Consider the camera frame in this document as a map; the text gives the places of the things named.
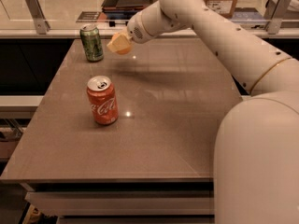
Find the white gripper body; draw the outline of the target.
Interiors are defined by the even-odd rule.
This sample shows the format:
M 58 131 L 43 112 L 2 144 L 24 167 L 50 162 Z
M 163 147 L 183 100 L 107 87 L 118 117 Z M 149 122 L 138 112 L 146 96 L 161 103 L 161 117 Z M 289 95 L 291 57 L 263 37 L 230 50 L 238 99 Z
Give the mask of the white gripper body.
M 132 40 L 138 44 L 143 44 L 150 40 L 150 36 L 143 26 L 140 13 L 136 13 L 128 21 L 127 32 L 128 35 L 132 38 Z

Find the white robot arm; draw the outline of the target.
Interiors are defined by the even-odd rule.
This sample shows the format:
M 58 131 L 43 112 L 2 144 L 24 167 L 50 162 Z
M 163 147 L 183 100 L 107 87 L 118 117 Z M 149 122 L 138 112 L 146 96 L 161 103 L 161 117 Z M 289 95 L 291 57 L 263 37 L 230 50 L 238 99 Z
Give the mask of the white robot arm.
M 208 8 L 203 0 L 158 0 L 113 35 L 130 50 L 190 28 L 249 93 L 218 130 L 216 224 L 299 224 L 299 61 Z

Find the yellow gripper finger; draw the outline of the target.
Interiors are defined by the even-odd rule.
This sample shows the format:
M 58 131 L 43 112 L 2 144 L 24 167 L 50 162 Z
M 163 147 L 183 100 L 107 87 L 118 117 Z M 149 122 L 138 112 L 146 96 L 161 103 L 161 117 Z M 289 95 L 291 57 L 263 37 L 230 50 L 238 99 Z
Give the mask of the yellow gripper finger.
M 128 53 L 132 49 L 132 43 L 125 34 L 114 34 L 107 47 L 114 53 Z

